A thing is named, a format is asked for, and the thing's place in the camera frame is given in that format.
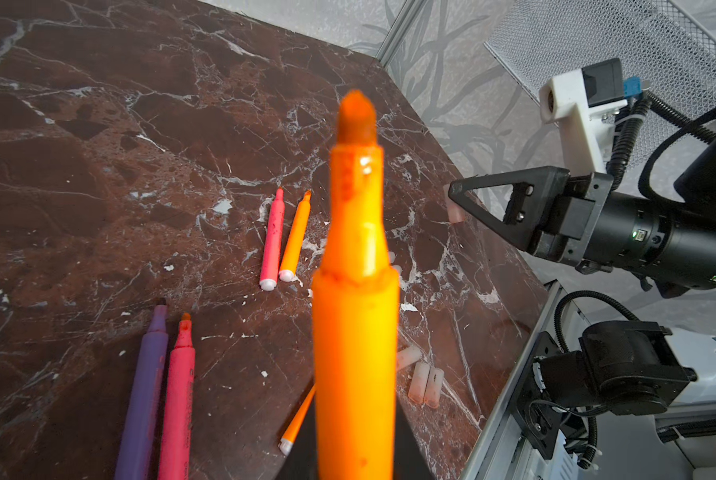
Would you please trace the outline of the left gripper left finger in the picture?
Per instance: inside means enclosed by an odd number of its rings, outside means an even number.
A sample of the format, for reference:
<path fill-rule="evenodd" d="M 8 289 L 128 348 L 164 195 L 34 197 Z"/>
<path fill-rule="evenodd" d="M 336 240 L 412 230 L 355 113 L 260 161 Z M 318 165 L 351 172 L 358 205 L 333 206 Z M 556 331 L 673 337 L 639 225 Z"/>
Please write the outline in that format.
<path fill-rule="evenodd" d="M 315 402 L 312 401 L 304 416 L 292 450 L 275 477 L 276 480 L 316 479 L 315 417 Z"/>

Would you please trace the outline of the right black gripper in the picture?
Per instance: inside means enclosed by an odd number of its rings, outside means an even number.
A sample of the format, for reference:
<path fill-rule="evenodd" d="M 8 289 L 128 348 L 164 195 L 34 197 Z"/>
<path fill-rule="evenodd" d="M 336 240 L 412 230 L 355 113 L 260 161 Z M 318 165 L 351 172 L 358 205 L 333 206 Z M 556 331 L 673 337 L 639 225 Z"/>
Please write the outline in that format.
<path fill-rule="evenodd" d="M 448 198 L 507 243 L 535 257 L 576 267 L 584 260 L 613 177 L 570 177 L 544 166 L 452 182 Z"/>

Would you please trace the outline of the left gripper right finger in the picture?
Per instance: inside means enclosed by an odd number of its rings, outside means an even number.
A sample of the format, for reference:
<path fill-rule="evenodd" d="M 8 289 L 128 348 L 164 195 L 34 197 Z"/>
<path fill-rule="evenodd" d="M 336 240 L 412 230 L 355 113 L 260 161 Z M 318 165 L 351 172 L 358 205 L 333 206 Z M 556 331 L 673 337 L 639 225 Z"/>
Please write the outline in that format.
<path fill-rule="evenodd" d="M 433 474 L 422 455 L 399 400 L 396 401 L 393 478 L 395 480 L 433 480 Z"/>

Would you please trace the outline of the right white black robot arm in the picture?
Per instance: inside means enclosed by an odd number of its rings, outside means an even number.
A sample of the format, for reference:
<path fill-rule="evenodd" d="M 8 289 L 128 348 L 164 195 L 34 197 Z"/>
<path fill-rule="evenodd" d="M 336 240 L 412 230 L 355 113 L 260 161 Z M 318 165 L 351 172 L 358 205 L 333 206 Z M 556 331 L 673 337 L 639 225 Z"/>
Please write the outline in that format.
<path fill-rule="evenodd" d="M 700 134 L 716 108 L 680 128 Z M 676 298 L 716 289 L 716 134 L 675 181 L 679 200 L 658 195 L 652 164 L 638 196 L 618 193 L 612 172 L 573 176 L 541 167 L 452 183 L 448 195 L 493 232 L 533 256 L 590 273 L 621 269 L 644 287 Z M 542 334 L 521 374 L 509 410 L 529 442 L 548 456 L 575 420 L 579 440 L 597 443 L 600 415 L 659 415 L 671 406 L 695 411 L 664 441 L 716 434 L 716 338 L 640 320 L 620 302 L 619 318 L 587 327 L 572 349 L 561 329 Z"/>

